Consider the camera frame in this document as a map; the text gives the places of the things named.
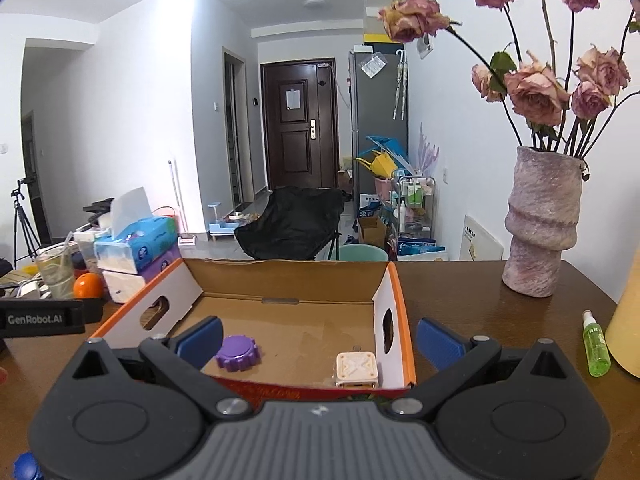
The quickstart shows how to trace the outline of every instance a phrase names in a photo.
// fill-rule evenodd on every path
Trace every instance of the cardboard carton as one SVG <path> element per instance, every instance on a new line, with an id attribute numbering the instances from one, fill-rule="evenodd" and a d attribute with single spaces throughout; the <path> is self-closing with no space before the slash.
<path id="1" fill-rule="evenodd" d="M 378 216 L 358 218 L 360 243 L 385 248 L 386 226 Z"/>
<path id="2" fill-rule="evenodd" d="M 112 348 L 132 348 L 156 333 L 177 335 L 207 316 L 222 320 L 225 335 L 256 340 L 261 362 L 251 369 L 227 372 L 215 360 L 202 369 L 254 403 L 371 394 L 336 388 L 340 352 L 376 355 L 376 393 L 395 397 L 415 384 L 393 263 L 180 259 L 94 336 L 105 338 Z"/>

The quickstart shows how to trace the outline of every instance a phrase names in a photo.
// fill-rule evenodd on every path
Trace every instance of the green bucket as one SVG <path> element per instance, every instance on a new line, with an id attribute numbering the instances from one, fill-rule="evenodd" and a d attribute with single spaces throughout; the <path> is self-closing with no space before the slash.
<path id="1" fill-rule="evenodd" d="M 331 255 L 335 260 L 335 249 Z M 365 244 L 350 244 L 340 246 L 341 262 L 388 262 L 389 256 L 379 247 Z"/>

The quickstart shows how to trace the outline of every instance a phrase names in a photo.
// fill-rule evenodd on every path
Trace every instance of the blue cap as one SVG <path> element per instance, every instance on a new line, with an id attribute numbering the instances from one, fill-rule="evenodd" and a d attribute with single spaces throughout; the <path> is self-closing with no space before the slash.
<path id="1" fill-rule="evenodd" d="M 30 452 L 22 453 L 14 462 L 14 480 L 42 480 L 42 472 Z"/>

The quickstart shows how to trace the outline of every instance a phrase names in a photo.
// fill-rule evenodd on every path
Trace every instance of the orange ball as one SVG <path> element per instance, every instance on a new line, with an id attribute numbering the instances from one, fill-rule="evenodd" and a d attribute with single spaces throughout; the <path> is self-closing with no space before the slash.
<path id="1" fill-rule="evenodd" d="M 86 272 L 74 283 L 74 296 L 78 300 L 85 298 L 101 298 L 104 293 L 104 285 L 100 276 L 93 272 Z"/>

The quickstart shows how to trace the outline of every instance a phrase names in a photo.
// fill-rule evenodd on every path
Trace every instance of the yellow cylinder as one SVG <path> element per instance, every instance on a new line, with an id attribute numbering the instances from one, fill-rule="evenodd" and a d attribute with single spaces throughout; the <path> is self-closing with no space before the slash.
<path id="1" fill-rule="evenodd" d="M 640 378 L 640 248 L 629 280 L 606 333 L 613 358 L 627 372 Z"/>

